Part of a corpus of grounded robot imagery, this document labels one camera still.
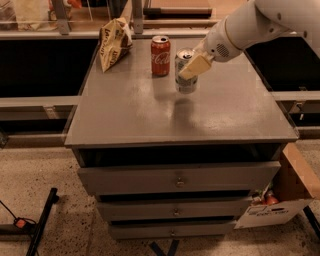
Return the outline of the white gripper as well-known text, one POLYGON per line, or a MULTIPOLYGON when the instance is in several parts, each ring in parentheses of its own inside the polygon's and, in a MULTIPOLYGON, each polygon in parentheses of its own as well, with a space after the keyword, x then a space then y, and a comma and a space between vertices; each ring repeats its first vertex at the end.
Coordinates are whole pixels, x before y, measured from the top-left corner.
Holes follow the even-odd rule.
POLYGON ((230 39, 226 19, 215 24, 194 50, 198 54, 179 71, 179 76, 185 80, 209 70, 213 61, 228 62, 242 53, 230 39))

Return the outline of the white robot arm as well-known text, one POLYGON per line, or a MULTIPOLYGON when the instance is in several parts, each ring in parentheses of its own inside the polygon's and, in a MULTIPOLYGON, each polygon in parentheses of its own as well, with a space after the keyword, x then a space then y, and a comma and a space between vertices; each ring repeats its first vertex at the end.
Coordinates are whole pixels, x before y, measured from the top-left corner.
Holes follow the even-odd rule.
POLYGON ((320 0, 248 0, 210 29, 179 75, 200 75, 213 61, 227 62, 286 32, 295 32, 320 56, 320 0))

